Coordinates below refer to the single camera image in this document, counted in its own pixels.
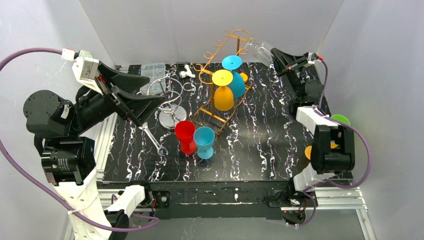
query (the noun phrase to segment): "table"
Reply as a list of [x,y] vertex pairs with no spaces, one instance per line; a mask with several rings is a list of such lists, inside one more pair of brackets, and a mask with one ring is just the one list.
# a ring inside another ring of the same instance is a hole
[[[175,74],[184,69],[178,69],[175,64],[166,68],[176,79]],[[140,65],[132,65],[128,73],[139,74],[140,69]],[[209,67],[210,71],[219,69],[222,66],[218,63]],[[313,138],[289,115],[289,102],[295,93],[288,79],[280,79],[273,68],[261,63],[243,63],[239,70],[249,76],[253,88],[221,136],[217,136],[211,159],[183,154],[174,132],[166,130],[157,121],[159,111],[152,114],[147,123],[156,139],[168,149],[169,154],[165,157],[158,156],[150,139],[135,124],[118,118],[108,142],[102,179],[108,184],[100,184],[99,188],[122,188],[117,184],[147,181],[156,198],[166,199],[159,203],[156,211],[162,219],[281,219],[281,211],[264,204],[264,196],[270,191],[285,189],[289,178],[307,166],[309,160],[304,151],[312,144]],[[303,78],[318,77],[314,68],[305,69],[301,75]],[[181,104],[187,111],[187,119],[192,121],[198,107],[209,99],[210,88],[197,78],[179,81],[190,82],[193,87],[192,91],[183,92]],[[168,82],[168,87],[177,92],[180,90],[175,83]],[[326,101],[323,110],[330,113]],[[209,121],[208,115],[199,118]],[[351,180],[352,175],[346,173],[337,178]],[[222,203],[233,205],[220,205],[219,208],[213,205]]]

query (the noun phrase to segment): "green object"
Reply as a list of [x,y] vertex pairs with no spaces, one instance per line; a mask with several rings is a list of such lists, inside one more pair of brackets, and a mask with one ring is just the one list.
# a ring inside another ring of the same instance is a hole
[[351,124],[351,122],[349,121],[349,119],[347,119],[345,116],[340,115],[340,114],[334,114],[334,115],[331,116],[331,118],[332,119],[335,119],[337,121],[340,121],[342,123],[348,124],[348,125]]

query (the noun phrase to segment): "marble tabletop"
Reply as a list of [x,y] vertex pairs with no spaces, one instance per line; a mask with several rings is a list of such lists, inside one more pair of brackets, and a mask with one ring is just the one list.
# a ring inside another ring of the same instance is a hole
[[[181,83],[191,83],[182,94],[181,106],[187,111],[187,120],[193,121],[194,113],[210,96],[210,88],[198,78],[179,79],[176,73],[184,70],[175,64],[166,65],[172,78]],[[128,73],[140,74],[140,65],[129,67]],[[212,63],[210,71],[222,69]],[[104,181],[122,182],[146,180],[150,182],[231,182],[231,181],[287,181],[301,172],[309,160],[305,148],[313,138],[302,124],[289,115],[289,102],[295,97],[288,79],[276,76],[273,68],[261,63],[243,63],[239,72],[249,76],[253,83],[242,104],[224,131],[215,139],[214,155],[200,159],[196,154],[186,155],[173,131],[163,128],[156,111],[147,120],[148,127],[169,154],[159,157],[155,146],[144,131],[134,123],[117,119],[112,143],[104,170]],[[317,78],[314,68],[302,72],[304,78]],[[167,87],[179,92],[177,83]],[[330,113],[327,102],[324,110]],[[230,113],[220,112],[228,117]],[[213,124],[206,114],[198,120]],[[341,175],[351,179],[352,175]]]

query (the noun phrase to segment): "red cup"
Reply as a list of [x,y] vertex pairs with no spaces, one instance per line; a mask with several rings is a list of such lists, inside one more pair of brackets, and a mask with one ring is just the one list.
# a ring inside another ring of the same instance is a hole
[[185,154],[192,154],[197,146],[194,140],[196,127],[191,121],[180,121],[175,126],[175,135],[181,143],[181,151]]

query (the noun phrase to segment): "white pipe fitting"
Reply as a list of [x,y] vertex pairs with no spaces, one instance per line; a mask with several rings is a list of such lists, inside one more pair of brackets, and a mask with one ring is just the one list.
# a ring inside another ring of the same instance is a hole
[[185,71],[180,71],[179,72],[179,77],[180,78],[186,78],[186,77],[190,77],[192,79],[194,79],[196,77],[195,74],[192,73],[192,71],[190,70],[190,66],[189,65],[184,65]]

